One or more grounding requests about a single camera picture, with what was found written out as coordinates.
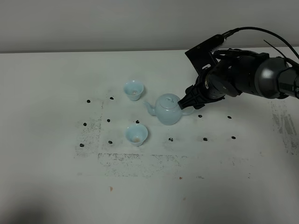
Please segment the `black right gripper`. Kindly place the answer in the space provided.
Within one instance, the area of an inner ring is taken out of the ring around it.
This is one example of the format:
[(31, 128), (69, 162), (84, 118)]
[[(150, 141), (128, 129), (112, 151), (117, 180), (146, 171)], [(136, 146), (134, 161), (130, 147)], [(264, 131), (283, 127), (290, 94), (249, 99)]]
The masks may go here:
[(182, 110), (187, 107), (198, 110), (205, 103), (224, 99), (225, 95), (235, 97), (241, 94), (234, 84), (231, 71), (237, 68), (240, 57), (255, 59), (257, 53), (240, 49), (219, 50), (224, 41), (225, 35), (217, 34), (185, 52), (198, 77), (196, 83), (189, 86), (185, 96), (178, 101)]

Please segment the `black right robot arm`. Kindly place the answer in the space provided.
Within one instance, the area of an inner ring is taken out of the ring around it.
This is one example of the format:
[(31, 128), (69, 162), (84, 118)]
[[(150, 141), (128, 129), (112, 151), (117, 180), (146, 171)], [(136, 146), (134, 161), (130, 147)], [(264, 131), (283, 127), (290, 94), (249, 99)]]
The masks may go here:
[(200, 109), (208, 103), (248, 93), (269, 99), (299, 96), (299, 65), (286, 57), (270, 57), (241, 49), (219, 49), (223, 35), (214, 35), (185, 55), (198, 78), (178, 102), (181, 109)]

